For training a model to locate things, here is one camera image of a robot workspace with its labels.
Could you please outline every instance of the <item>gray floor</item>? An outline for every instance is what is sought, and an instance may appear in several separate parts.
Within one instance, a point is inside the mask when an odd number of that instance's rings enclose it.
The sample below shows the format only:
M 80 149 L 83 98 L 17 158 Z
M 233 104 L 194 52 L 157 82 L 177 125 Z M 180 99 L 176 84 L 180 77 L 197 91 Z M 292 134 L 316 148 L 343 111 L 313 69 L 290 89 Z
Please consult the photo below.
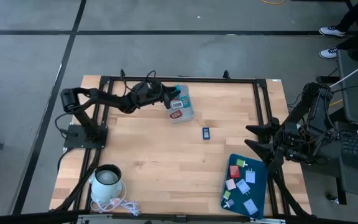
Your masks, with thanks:
M 80 0 L 0 0 L 0 29 L 68 29 Z M 316 30 L 341 20 L 343 2 L 287 0 L 271 6 L 258 0 L 94 0 L 88 1 L 80 30 Z M 67 44 L 66 35 L 0 36 L 0 215 L 9 212 L 19 177 L 39 126 Z M 189 75 L 279 78 L 287 101 L 303 85 L 331 73 L 335 60 L 318 51 L 340 43 L 323 36 L 105 35 L 77 36 L 61 89 L 75 87 L 83 75 Z M 60 99 L 52 121 L 62 113 Z M 60 121 L 68 125 L 69 118 Z M 63 139 L 51 123 L 24 205 L 25 213 L 48 209 Z M 313 213 L 358 221 L 358 196 L 349 205 L 327 202 L 334 181 L 305 173 Z

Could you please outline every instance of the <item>colorful square block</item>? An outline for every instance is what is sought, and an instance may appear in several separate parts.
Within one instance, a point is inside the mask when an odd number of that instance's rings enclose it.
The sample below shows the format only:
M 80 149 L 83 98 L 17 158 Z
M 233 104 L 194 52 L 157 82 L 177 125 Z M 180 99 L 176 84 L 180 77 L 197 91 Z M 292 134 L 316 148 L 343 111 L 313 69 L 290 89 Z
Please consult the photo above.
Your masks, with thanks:
M 233 201 L 233 199 L 230 199 L 227 202 L 225 202 L 225 205 L 223 205 L 223 207 L 224 208 L 230 208 L 233 205 L 234 205 L 234 201 Z
M 226 188 L 228 190 L 233 190 L 236 188 L 236 184 L 234 183 L 234 180 L 233 179 L 230 179 L 230 180 L 227 180 L 226 181 Z
M 181 97 L 180 100 L 181 100 L 181 102 L 183 103 L 183 107 L 184 107 L 184 108 L 190 106 L 190 102 L 189 102 L 187 96 Z
M 242 194 L 246 194 L 251 189 L 244 179 L 241 179 L 240 181 L 238 181 L 236 183 L 236 185 Z
M 230 166 L 230 178 L 240 178 L 240 170 L 238 166 Z
M 247 170 L 246 171 L 246 182 L 254 184 L 255 183 L 255 171 Z
M 246 162 L 243 161 L 242 159 L 238 159 L 238 160 L 236 161 L 236 165 L 239 166 L 239 167 L 242 167 L 242 168 L 248 166 L 248 164 L 246 164 Z
M 231 194 L 230 191 L 225 190 L 224 194 L 223 194 L 223 198 L 226 199 L 226 200 L 229 200 L 230 194 Z
M 243 203 L 246 207 L 249 215 L 253 215 L 255 212 L 258 212 L 258 208 L 256 207 L 254 201 L 252 199 L 249 199 L 248 201 Z

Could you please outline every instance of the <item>white sneaker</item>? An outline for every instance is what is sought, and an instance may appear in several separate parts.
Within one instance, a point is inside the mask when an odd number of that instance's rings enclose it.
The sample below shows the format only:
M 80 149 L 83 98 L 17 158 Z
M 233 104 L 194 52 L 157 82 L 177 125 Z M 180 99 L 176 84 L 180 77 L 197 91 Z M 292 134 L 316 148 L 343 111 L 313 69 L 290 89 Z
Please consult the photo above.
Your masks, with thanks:
M 344 37 L 346 34 L 346 32 L 341 32 L 337 30 L 335 26 L 322 27 L 318 29 L 318 32 L 323 35 L 333 35 L 336 37 Z
M 330 58 L 336 58 L 337 51 L 338 51 L 338 49 L 336 47 L 333 47 L 330 49 L 322 50 L 322 51 L 318 52 L 318 54 L 322 58 L 330 59 Z

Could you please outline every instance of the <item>wooden table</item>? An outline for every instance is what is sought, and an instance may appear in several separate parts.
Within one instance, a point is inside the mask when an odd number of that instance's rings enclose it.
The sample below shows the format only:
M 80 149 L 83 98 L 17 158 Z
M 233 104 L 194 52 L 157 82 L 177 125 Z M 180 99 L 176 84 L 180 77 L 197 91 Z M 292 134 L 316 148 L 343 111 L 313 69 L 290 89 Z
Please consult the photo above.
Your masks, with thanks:
M 100 78 L 86 75 L 81 86 L 97 88 Z M 174 86 L 178 83 L 164 84 Z M 142 213 L 239 215 L 222 209 L 219 203 L 229 155 L 235 153 L 260 160 L 244 143 L 244 139 L 257 140 L 245 129 L 248 124 L 258 124 L 253 87 L 246 83 L 184 84 L 189 86 L 195 110 L 195 116 L 189 122 L 172 124 L 160 103 L 145 106 L 132 114 L 110 108 L 108 140 L 99 164 L 115 164 L 122 170 L 122 180 L 127 185 L 126 200 L 139 203 Z M 288 110 L 281 81 L 267 80 L 267 87 L 273 116 L 283 121 Z M 123 83 L 114 82 L 113 94 L 123 93 Z M 264 102 L 262 90 L 260 97 Z M 93 106 L 87 109 L 90 117 L 93 110 Z M 266 122 L 263 103 L 262 111 Z M 202 127 L 210 128 L 210 140 L 203 140 Z M 74 149 L 62 159 L 50 208 L 59 206 L 77 184 L 84 151 Z M 285 161 L 283 174 L 295 200 L 310 212 L 300 165 Z M 88 184 L 84 187 L 80 208 L 85 207 L 87 191 Z M 275 192 L 278 211 L 283 213 L 277 186 Z M 118 208 L 114 212 L 126 210 Z M 272 215 L 267 191 L 264 215 Z

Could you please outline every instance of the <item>clear plastic container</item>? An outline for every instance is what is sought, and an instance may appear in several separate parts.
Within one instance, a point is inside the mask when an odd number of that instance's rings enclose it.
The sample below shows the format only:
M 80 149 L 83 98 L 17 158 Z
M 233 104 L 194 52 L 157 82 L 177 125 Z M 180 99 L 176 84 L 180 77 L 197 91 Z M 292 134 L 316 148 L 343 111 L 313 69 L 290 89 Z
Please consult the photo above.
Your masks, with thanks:
M 179 103 L 180 101 L 182 102 L 183 106 L 185 106 L 185 102 L 182 101 L 184 96 L 187 98 L 188 103 L 190 105 L 187 107 L 172 109 L 172 104 Z M 178 118 L 174 118 L 175 115 L 173 115 L 173 114 L 178 114 L 178 113 L 181 113 L 181 116 Z M 172 123 L 174 123 L 174 124 L 180 123 L 180 122 L 185 122 L 185 121 L 191 121 L 193 119 L 194 109 L 193 109 L 193 104 L 191 103 L 191 100 L 190 100 L 189 88 L 187 87 L 187 85 L 180 85 L 180 94 L 174 100 L 171 101 L 171 108 L 168 110 L 168 115 L 169 115 L 169 118 L 171 119 Z

